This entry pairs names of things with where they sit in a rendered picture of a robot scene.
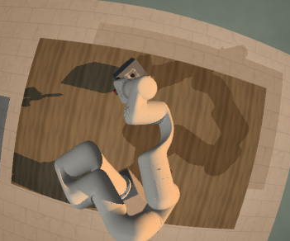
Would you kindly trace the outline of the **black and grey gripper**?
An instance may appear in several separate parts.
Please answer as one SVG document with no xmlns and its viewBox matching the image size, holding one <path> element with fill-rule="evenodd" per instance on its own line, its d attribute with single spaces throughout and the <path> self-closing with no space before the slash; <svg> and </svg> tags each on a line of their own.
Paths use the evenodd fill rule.
<svg viewBox="0 0 290 241">
<path fill-rule="evenodd" d="M 116 78 L 117 80 L 114 81 L 114 87 L 115 87 L 114 91 L 117 92 L 117 95 L 119 96 L 121 102 L 123 104 L 126 104 L 127 103 L 127 98 L 123 95 L 123 93 L 121 93 L 122 92 L 122 86 L 123 86 L 124 82 L 126 81 L 126 79 L 121 79 L 121 78 L 118 79 L 118 78 Z"/>
</svg>

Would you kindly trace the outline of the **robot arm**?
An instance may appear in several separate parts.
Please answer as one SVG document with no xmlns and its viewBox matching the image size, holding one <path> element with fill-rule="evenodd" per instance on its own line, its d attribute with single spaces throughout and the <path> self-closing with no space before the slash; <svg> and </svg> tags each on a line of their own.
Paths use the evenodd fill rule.
<svg viewBox="0 0 290 241">
<path fill-rule="evenodd" d="M 125 122 L 128 125 L 159 124 L 161 134 L 159 143 L 138 157 L 147 201 L 142 212 L 127 214 L 122 199 L 129 194 L 131 181 L 111 166 L 94 142 L 84 141 L 55 160 L 55 171 L 70 204 L 80 210 L 95 204 L 107 231 L 116 241 L 150 239 L 161 229 L 176 205 L 172 204 L 179 199 L 179 189 L 173 183 L 167 159 L 174 124 L 164 102 L 147 101 L 156 92 L 156 82 L 150 76 L 131 78 L 128 75 L 122 86 L 122 93 L 128 99 Z M 86 172 L 87 175 L 76 181 Z"/>
</svg>

